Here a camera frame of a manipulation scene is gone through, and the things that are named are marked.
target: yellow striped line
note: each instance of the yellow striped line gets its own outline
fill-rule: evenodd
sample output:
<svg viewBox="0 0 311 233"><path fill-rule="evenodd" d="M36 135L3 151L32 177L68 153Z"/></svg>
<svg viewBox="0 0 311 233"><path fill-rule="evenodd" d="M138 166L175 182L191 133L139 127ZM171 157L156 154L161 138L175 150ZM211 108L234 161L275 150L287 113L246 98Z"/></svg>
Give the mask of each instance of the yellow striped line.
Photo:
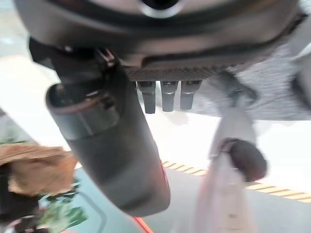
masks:
<svg viewBox="0 0 311 233"><path fill-rule="evenodd" d="M173 169L176 171L181 171L187 174L195 175L195 176L204 176L207 174L206 169L200 169L196 167L186 166L179 163L174 163L171 161L162 160L163 167ZM297 200L304 203L311 203L311 194L309 193L301 193L298 191L275 187L268 184L256 183L254 182L252 185L247 187L247 189L254 190L261 193L266 193L269 195L282 197L291 200Z"/></svg>

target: orange light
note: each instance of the orange light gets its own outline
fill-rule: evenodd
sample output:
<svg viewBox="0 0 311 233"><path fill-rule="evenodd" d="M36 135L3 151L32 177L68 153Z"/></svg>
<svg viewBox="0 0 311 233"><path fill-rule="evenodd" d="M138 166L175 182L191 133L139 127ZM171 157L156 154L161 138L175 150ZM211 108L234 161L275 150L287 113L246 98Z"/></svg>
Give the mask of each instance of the orange light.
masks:
<svg viewBox="0 0 311 233"><path fill-rule="evenodd" d="M134 220L146 233L154 233L151 228L140 217L134 217Z"/></svg>

